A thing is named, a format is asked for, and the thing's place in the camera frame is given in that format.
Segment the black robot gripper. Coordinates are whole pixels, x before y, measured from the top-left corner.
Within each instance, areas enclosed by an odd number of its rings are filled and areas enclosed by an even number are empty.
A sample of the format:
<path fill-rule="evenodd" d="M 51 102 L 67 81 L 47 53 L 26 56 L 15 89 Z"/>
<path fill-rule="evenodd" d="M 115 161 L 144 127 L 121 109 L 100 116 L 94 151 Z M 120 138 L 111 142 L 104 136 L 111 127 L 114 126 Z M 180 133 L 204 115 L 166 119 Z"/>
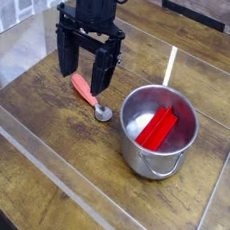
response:
<path fill-rule="evenodd" d="M 75 6 L 57 5 L 59 21 L 56 30 L 60 72 L 63 77 L 78 68 L 79 46 L 95 53 L 91 94 L 106 90 L 119 62 L 125 35 L 115 23 L 116 7 L 128 0 L 76 0 Z"/>

